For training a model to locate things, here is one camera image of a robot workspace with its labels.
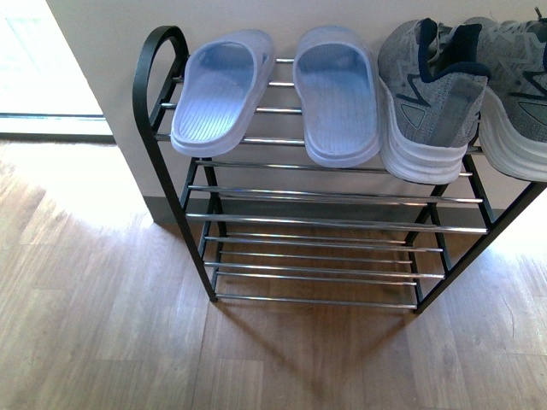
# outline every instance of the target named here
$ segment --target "rack leg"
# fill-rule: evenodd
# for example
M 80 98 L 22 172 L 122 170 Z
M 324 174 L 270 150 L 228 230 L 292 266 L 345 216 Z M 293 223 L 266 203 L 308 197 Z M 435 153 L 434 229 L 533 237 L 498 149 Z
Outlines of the rack leg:
M 197 173 L 197 165 L 196 165 L 196 158 L 192 158 L 190 160 L 190 165 L 188 166 L 188 174 L 186 175 L 186 181 L 185 185 L 182 189 L 182 194 L 180 195 L 180 206 L 184 209 L 186 212 L 186 209 L 188 208 L 188 202 L 190 201 L 190 188 L 189 186 L 194 183 L 194 179 L 196 178 Z
M 442 196 L 446 189 L 448 188 L 448 185 L 435 185 L 435 188 L 433 188 L 433 191 L 431 193 L 431 196 Z M 415 223 L 416 224 L 425 224 L 427 221 L 427 218 L 430 216 L 430 208 L 426 205 L 418 214 L 418 217 L 416 218 Z M 406 238 L 404 238 L 405 245 L 412 246 L 414 241 L 416 240 L 416 237 L 418 237 L 419 232 L 409 232 Z
M 205 161 L 211 161 L 210 158 L 203 158 Z M 207 178 L 207 183 L 209 186 L 218 186 L 218 182 L 216 180 L 216 174 L 215 169 L 213 167 L 203 166 L 203 170 L 205 171 L 205 177 Z M 213 200 L 213 203 L 215 205 L 215 213 L 216 214 L 224 214 L 224 210 L 222 209 L 222 202 L 221 197 L 219 196 L 218 192 L 211 192 L 211 199 Z M 220 221 L 218 223 L 219 226 L 219 233 L 222 237 L 226 236 L 226 222 Z
M 441 219 L 438 216 L 437 204 L 429 204 L 429 214 L 431 215 L 431 221 L 436 226 L 441 226 Z M 450 254 L 448 252 L 448 245 L 446 244 L 446 239 L 442 232 L 435 232 L 435 239 L 437 240 L 437 246 L 439 246 L 443 253 L 441 254 L 441 262 L 443 263 L 444 273 L 448 273 L 452 269 L 452 260 L 450 259 Z
M 412 264 L 410 265 L 410 269 L 412 273 L 419 273 L 418 272 L 418 264 L 416 263 L 416 255 L 414 252 L 409 252 L 409 259 L 412 261 Z M 420 303 L 424 299 L 423 291 L 421 290 L 421 281 L 416 278 L 414 279 L 416 282 L 415 286 L 415 295 L 416 295 L 416 301 Z
M 488 201 L 485 187 L 482 185 L 482 181 L 480 180 L 477 167 L 475 166 L 471 155 L 465 155 L 463 157 L 463 166 L 465 167 L 466 171 L 472 174 L 469 177 L 471 189 L 473 190 L 475 198 L 480 198 L 483 201 L 481 204 L 479 204 L 479 211 L 482 215 L 483 221 L 485 222 L 486 228 L 490 230 L 492 228 L 492 224 L 496 220 L 496 215 L 494 214 L 494 210 L 492 209 L 492 206 Z
M 160 147 L 158 146 L 157 141 L 153 138 L 143 138 L 143 141 L 144 146 L 148 151 L 148 155 L 152 161 L 152 164 L 156 170 L 156 175 L 160 181 L 160 184 L 162 185 L 165 197 L 168 200 L 171 212 L 173 212 L 173 216 L 177 222 L 177 226 L 179 227 L 180 233 L 185 240 L 188 251 L 190 252 L 191 259 L 194 262 L 194 266 L 197 269 L 197 274 L 202 281 L 203 287 L 205 288 L 209 299 L 212 302 L 216 302 L 218 299 L 216 297 L 215 290 L 213 289 L 207 271 L 205 270 L 202 257 L 199 254 L 199 250 L 197 249 L 196 241 L 194 241 L 190 226 L 188 225 L 185 210 L 183 209 L 183 206 L 180 203 L 180 199 L 177 196 L 177 191 L 174 188 L 173 181 L 171 180 L 167 165 L 163 160 Z
M 503 214 L 492 224 L 488 235 L 481 237 L 471 249 L 454 265 L 446 275 L 446 279 L 439 282 L 429 292 L 424 299 L 418 303 L 415 313 L 424 311 L 443 291 L 465 271 L 465 269 L 479 256 L 504 230 L 507 228 L 522 211 L 530 205 L 539 194 L 541 194 L 547 184 L 530 183 L 519 195 L 518 198 L 503 212 Z

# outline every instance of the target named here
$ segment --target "chrome rod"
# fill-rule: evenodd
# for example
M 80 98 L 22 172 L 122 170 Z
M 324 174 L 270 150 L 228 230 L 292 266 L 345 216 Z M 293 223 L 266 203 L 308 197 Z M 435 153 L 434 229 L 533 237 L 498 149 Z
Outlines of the chrome rod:
M 314 282 L 338 282 L 347 284 L 387 284 L 393 286 L 416 286 L 416 282 L 390 282 L 388 280 L 366 280 L 366 279 L 346 279 L 346 278 L 317 278 L 312 276 L 286 276 L 286 275 L 265 275 L 261 273 L 235 273 L 235 272 L 217 272 L 219 276 L 231 276 L 236 278 L 260 278 L 260 279 L 289 279 L 289 280 L 308 280 Z
M 389 252 L 436 252 L 442 253 L 441 248 L 419 248 L 415 246 L 386 246 L 386 245 L 349 245 L 347 243 L 317 243 L 317 242 L 300 242 L 300 241 L 268 241 L 261 239 L 242 239 L 236 237 L 205 237 L 206 241 L 223 242 L 223 243 L 241 243 L 241 244 L 256 244 L 256 245 L 286 245 L 286 246 L 305 246 L 305 247 L 320 247 L 320 248 L 339 248 L 339 249 L 361 249 L 361 250 L 376 250 Z
M 222 250 L 222 255 L 234 256 L 256 256 L 260 258 L 286 258 L 286 259 L 305 259 L 310 261 L 341 261 L 341 262 L 359 262 L 359 263 L 390 263 L 393 265 L 411 265 L 412 261 L 399 261 L 392 259 L 367 259 L 367 258 L 343 258 L 332 256 L 315 256 L 315 255 L 281 255 L 281 254 L 265 254 L 258 252 L 234 252 L 231 250 Z
M 248 232 L 230 232 L 231 237 L 276 237 L 284 239 L 308 239 L 317 241 L 344 241 L 357 243 L 390 243 L 404 245 L 404 241 L 395 239 L 374 239 L 366 237 L 312 237 L 308 235 L 282 235 L 279 233 L 248 233 Z
M 256 107 L 255 113 L 302 115 L 302 109 L 299 107 Z
M 443 233 L 486 234 L 485 228 L 466 228 L 460 226 L 436 226 L 403 222 L 360 221 L 360 220 L 323 220 L 312 218 L 286 218 L 276 216 L 248 216 L 231 214 L 187 214 L 189 220 L 212 222 L 238 222 L 242 224 L 280 224 L 295 226 L 324 226 L 330 228 L 371 229 L 386 231 L 417 231 Z
M 266 297 L 266 296 L 245 296 L 231 295 L 226 293 L 217 293 L 219 299 L 239 299 L 245 301 L 260 302 L 295 302 L 295 303 L 316 303 L 321 305 L 347 305 L 347 306 L 366 306 L 369 308 L 398 308 L 398 309 L 417 309 L 418 305 L 403 303 L 381 303 L 381 302 L 345 302 L 345 301 L 325 301 L 321 299 L 300 299 L 292 297 Z
M 162 102 L 162 108 L 164 109 L 175 109 L 177 108 L 177 104 L 174 102 Z
M 232 161 L 196 161 L 196 164 L 210 167 L 227 167 L 227 168 L 273 168 L 287 169 L 300 171 L 323 171 L 323 172 L 343 172 L 343 173 L 384 173 L 388 172 L 384 168 L 327 168 L 320 165 L 298 165 L 298 164 L 273 164 L 273 163 L 257 163 L 257 162 L 232 162 Z
M 483 155 L 484 151 L 482 150 L 482 147 L 468 146 L 468 154 Z
M 174 102 L 162 102 L 161 106 L 163 109 L 177 108 L 177 104 Z M 302 109 L 300 107 L 256 107 L 255 113 L 302 115 Z
M 273 88 L 294 88 L 294 83 L 288 81 L 270 81 L 268 86 Z
M 283 196 L 283 195 L 239 195 L 237 193 L 221 194 L 222 198 L 229 199 L 246 199 L 246 200 L 269 200 L 278 202 L 308 202 L 308 203 L 331 203 L 331 204 L 363 204 L 363 203 L 382 203 L 384 205 L 406 205 L 410 207 L 425 207 L 426 203 L 412 202 L 412 203 L 400 203 L 400 202 L 379 202 L 379 201 L 367 201 L 360 198 L 345 198 L 342 200 L 328 197 L 306 197 L 306 196 Z
M 288 138 L 244 137 L 241 140 L 241 144 L 303 147 L 304 141 L 302 139 L 288 139 Z
M 244 263 L 204 262 L 206 267 L 228 267 L 236 269 L 256 269 L 260 271 L 279 272 L 312 272 L 329 275 L 356 275 L 356 276 L 378 276 L 382 278 L 427 278 L 444 279 L 440 273 L 411 273 L 411 272 L 387 272 L 387 271 L 362 271 L 357 269 L 330 269 L 325 267 L 300 267 L 300 266 L 267 266 L 249 265 Z
M 155 138 L 156 138 L 156 141 L 159 141 L 159 142 L 171 141 L 171 136 L 169 134 L 157 133 L 155 135 Z
M 276 199 L 300 199 L 302 197 L 312 198 L 334 198 L 337 200 L 354 200 L 361 202 L 378 202 L 378 203 L 396 203 L 402 205 L 419 205 L 425 206 L 428 203 L 482 203 L 482 199 L 479 198 L 454 198 L 449 196 L 391 196 L 386 194 L 361 194 L 361 193 L 344 193 L 344 192 L 319 192 L 319 191 L 306 191 L 306 190 L 258 190 L 258 189 L 244 189 L 244 188 L 223 188 L 219 186 L 208 185 L 190 185 L 190 190 L 196 190 L 200 192 L 216 192 L 220 194 L 236 194 L 237 196 L 255 195 L 262 196 L 272 194 Z
M 304 146 L 302 139 L 278 139 L 278 138 L 262 138 L 262 137 L 245 137 L 243 144 L 266 144 L 266 145 L 283 145 L 283 146 Z M 389 175 L 390 173 L 380 167 L 352 167 L 352 168 L 330 168 L 319 165 L 299 165 L 299 164 L 273 164 L 260 162 L 239 162 L 239 161 L 196 161 L 196 164 L 210 167 L 227 167 L 227 168 L 272 168 L 272 169 L 288 169 L 300 171 L 322 171 L 326 173 L 379 173 Z M 460 177 L 470 177 L 472 173 L 462 172 Z

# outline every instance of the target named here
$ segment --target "black metal frame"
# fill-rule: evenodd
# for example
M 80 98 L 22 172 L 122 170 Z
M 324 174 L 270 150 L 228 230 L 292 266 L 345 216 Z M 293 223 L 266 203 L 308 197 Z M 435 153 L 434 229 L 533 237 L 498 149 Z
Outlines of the black metal frame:
M 175 58 L 174 63 L 169 70 L 169 73 L 166 77 L 162 90 L 159 97 L 156 100 L 154 108 L 152 109 L 151 114 L 148 114 L 147 106 L 147 90 L 148 82 L 150 77 L 150 71 L 154 63 L 154 59 L 157 51 L 162 47 L 166 42 L 170 42 L 174 47 Z M 516 200 L 506 209 L 502 215 L 496 218 L 491 205 L 488 201 L 488 196 L 486 195 L 485 188 L 480 180 L 479 172 L 474 165 L 472 155 L 480 154 L 480 148 L 470 147 L 468 154 L 465 155 L 463 159 L 463 166 L 465 167 L 466 172 L 462 174 L 463 178 L 467 178 L 470 186 L 472 187 L 474 193 L 474 199 L 479 207 L 479 211 L 485 223 L 484 230 L 473 230 L 465 229 L 459 227 L 446 227 L 441 223 L 441 219 L 438 212 L 438 202 L 443 199 L 444 192 L 448 188 L 448 185 L 437 185 L 432 189 L 432 193 L 429 196 L 429 199 L 419 198 L 421 202 L 424 202 L 422 210 L 420 211 L 418 217 L 416 218 L 414 224 L 402 224 L 402 223 L 381 223 L 381 222 L 360 222 L 360 221 L 348 221 L 348 220 L 308 220 L 308 219 L 290 219 L 290 218 L 275 218 L 275 217 L 264 217 L 264 218 L 246 218 L 244 216 L 238 215 L 229 215 L 225 214 L 221 201 L 221 193 L 223 189 L 218 186 L 215 168 L 216 167 L 279 167 L 268 164 L 252 164 L 252 163 L 237 163 L 237 162 L 220 162 L 213 161 L 211 158 L 192 158 L 191 163 L 188 169 L 188 174 L 186 176 L 185 184 L 182 190 L 182 195 L 179 198 L 174 187 L 174 183 L 171 179 L 171 176 L 168 171 L 168 167 L 163 158 L 162 152 L 160 151 L 159 143 L 161 141 L 168 141 L 169 137 L 167 135 L 162 135 L 158 133 L 160 124 L 162 123 L 164 114 L 168 109 L 173 109 L 174 104 L 170 102 L 171 97 L 174 93 L 175 87 L 183 83 L 184 79 L 184 69 L 188 59 L 188 48 L 186 45 L 185 37 L 182 31 L 176 26 L 162 26 L 154 30 L 150 36 L 146 39 L 144 47 L 142 49 L 141 55 L 138 59 L 137 70 L 135 73 L 135 80 L 133 83 L 133 95 L 132 95 L 132 104 L 135 120 L 137 123 L 138 131 L 143 139 L 144 146 L 148 152 L 152 165 L 156 171 L 156 175 L 162 185 L 163 192 L 165 197 L 168 200 L 169 207 L 173 212 L 174 218 L 176 219 L 177 225 L 182 233 L 182 236 L 186 242 L 186 245 L 190 251 L 191 258 L 196 266 L 197 272 L 200 279 L 203 282 L 204 289 L 206 290 L 209 299 L 212 302 L 216 302 L 218 298 L 232 298 L 232 299 L 248 299 L 248 300 L 274 300 L 274 301 L 288 301 L 288 302 L 315 302 L 315 303 L 335 303 L 335 304 L 348 304 L 348 305 L 366 305 L 366 306 L 377 306 L 384 308 L 411 308 L 414 309 L 416 313 L 421 313 L 427 306 L 429 306 L 465 269 L 471 264 L 480 253 L 485 250 L 494 239 L 496 239 L 499 234 L 509 226 L 513 220 L 545 189 L 546 184 L 542 183 L 530 183 L 523 192 L 516 198 Z M 290 60 L 278 61 L 281 63 L 291 62 Z M 272 86 L 279 86 L 288 88 L 291 87 L 291 83 L 271 83 Z M 258 113 L 274 113 L 274 114 L 301 114 L 299 108 L 259 108 Z M 294 140 L 278 140 L 271 141 L 265 138 L 246 138 L 244 144 L 277 144 L 285 146 L 303 146 L 302 142 Z M 332 169 L 326 170 L 321 167 L 313 166 L 284 166 L 286 168 L 295 168 L 304 171 L 332 171 Z M 198 187 L 194 185 L 195 177 L 199 168 L 202 168 L 206 179 L 208 181 L 208 187 Z M 340 169 L 339 172 L 347 173 L 385 173 L 385 170 L 372 169 L 372 168 L 350 168 L 350 169 Z M 209 193 L 209 205 L 205 214 L 188 214 L 187 206 L 189 203 L 190 195 L 193 190 L 202 189 Z M 251 198 L 278 198 L 283 197 L 288 201 L 302 201 L 302 202 L 312 202 L 314 198 L 325 196 L 323 202 L 332 202 L 332 198 L 337 195 L 332 194 L 331 196 L 323 193 L 314 193 L 314 192 L 291 192 L 291 191 L 260 191 L 260 190 L 249 190 L 247 194 L 254 195 L 250 196 Z M 347 201 L 348 198 L 341 196 L 341 199 Z M 377 201 L 394 201 L 400 202 L 401 204 L 407 204 L 405 202 L 405 197 L 400 196 L 367 196 L 360 195 L 355 196 L 350 199 L 351 201 L 369 201 L 375 203 Z M 194 237 L 191 234 L 191 229 L 188 224 L 188 219 L 194 219 L 203 223 L 202 235 L 199 243 L 196 243 Z M 246 266 L 238 264 L 226 264 L 221 262 L 223 244 L 225 242 L 249 242 L 260 243 L 261 239 L 242 239 L 242 238 L 233 238 L 228 234 L 226 223 L 232 220 L 242 223 L 256 223 L 257 221 L 264 224 L 283 224 L 287 222 L 292 222 L 294 224 L 300 224 L 304 226 L 340 226 L 342 228 L 347 227 L 357 227 L 365 229 L 383 229 L 393 230 L 393 231 L 406 231 L 408 234 L 404 241 L 397 244 L 398 251 L 406 252 L 408 255 L 408 260 L 404 263 L 410 265 L 411 273 L 409 273 L 407 278 L 412 278 L 412 282 L 403 282 L 405 285 L 413 285 L 415 290 L 415 300 L 416 304 L 391 304 L 391 303 L 379 303 L 379 302 L 345 302 L 345 301 L 323 301 L 323 300 L 307 300 L 307 299 L 295 299 L 295 298 L 285 298 L 277 297 L 270 298 L 265 296 L 241 296 L 241 295 L 226 295 L 219 294 L 216 292 L 217 279 L 220 274 L 224 275 L 233 275 L 239 277 L 255 277 L 255 278 L 283 278 L 283 279 L 296 279 L 296 280 L 329 280 L 331 282 L 350 282 L 350 283 L 376 283 L 376 284 L 399 284 L 392 282 L 385 282 L 379 279 L 375 280 L 362 280 L 361 278 L 331 278 L 326 279 L 324 277 L 310 278 L 305 275 L 262 275 L 260 273 L 250 274 L 250 273 L 229 273 L 229 272 L 219 272 L 220 267 L 245 267 L 245 268 L 254 268 L 254 269 L 263 269 L 268 268 L 268 266 Z M 211 224 L 216 222 L 218 225 L 219 237 L 211 237 L 209 235 Z M 436 238 L 438 247 L 436 249 L 429 249 L 430 251 L 435 251 L 440 255 L 442 266 L 444 269 L 444 275 L 441 276 L 441 279 L 437 284 L 424 294 L 421 280 L 423 278 L 434 277 L 434 275 L 421 274 L 418 269 L 418 262 L 416 260 L 416 252 L 426 251 L 427 249 L 417 249 L 414 246 L 415 240 L 418 235 L 423 231 L 433 232 Z M 458 261 L 454 262 L 449 255 L 448 244 L 445 237 L 446 232 L 454 231 L 456 233 L 466 233 L 468 231 L 472 233 L 480 234 L 476 243 L 468 250 L 468 252 L 461 257 Z M 216 243 L 216 257 L 214 262 L 205 262 L 203 257 L 205 255 L 205 249 L 208 242 Z M 290 238 L 284 239 L 275 239 L 270 240 L 270 243 L 288 243 L 291 244 Z M 305 246 L 313 246 L 313 243 L 304 243 Z M 330 246 L 330 247 L 343 247 L 350 246 L 348 243 L 345 245 L 342 243 L 330 243 L 323 244 L 319 246 Z M 359 249 L 371 249 L 372 246 L 367 244 L 351 245 Z M 387 244 L 383 247 L 380 246 L 378 249 L 390 249 L 394 248 L 393 246 Z M 206 267 L 212 267 L 213 272 L 211 279 L 207 273 Z M 281 268 L 286 271 L 296 271 L 301 272 L 305 269 L 299 268 Z M 317 269 L 320 274 L 332 273 L 330 269 Z M 355 272 L 350 271 L 349 274 L 352 275 L 387 275 L 387 272 Z

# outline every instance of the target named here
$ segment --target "slipper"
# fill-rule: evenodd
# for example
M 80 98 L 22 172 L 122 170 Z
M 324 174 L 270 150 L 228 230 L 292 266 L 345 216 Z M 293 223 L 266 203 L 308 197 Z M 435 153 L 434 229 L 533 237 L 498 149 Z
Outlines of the slipper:
M 324 167 L 353 167 L 378 154 L 373 61 L 364 41 L 344 27 L 317 27 L 298 42 L 292 74 L 302 101 L 304 145 Z
M 196 50 L 174 112 L 171 143 L 182 154 L 210 157 L 239 144 L 275 64 L 273 40 L 241 30 Z

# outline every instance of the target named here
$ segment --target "floor plank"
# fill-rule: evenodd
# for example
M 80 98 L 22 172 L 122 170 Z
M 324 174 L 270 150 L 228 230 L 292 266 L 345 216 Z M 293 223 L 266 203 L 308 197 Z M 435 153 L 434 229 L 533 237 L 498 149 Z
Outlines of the floor plank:
M 177 229 L 152 222 L 116 147 L 0 143 L 0 170 L 2 410 L 535 410 L 547 401 L 537 217 L 547 196 L 414 316 L 210 303 Z M 470 244 L 452 239 L 456 253 Z M 259 287 L 398 296 L 288 282 Z

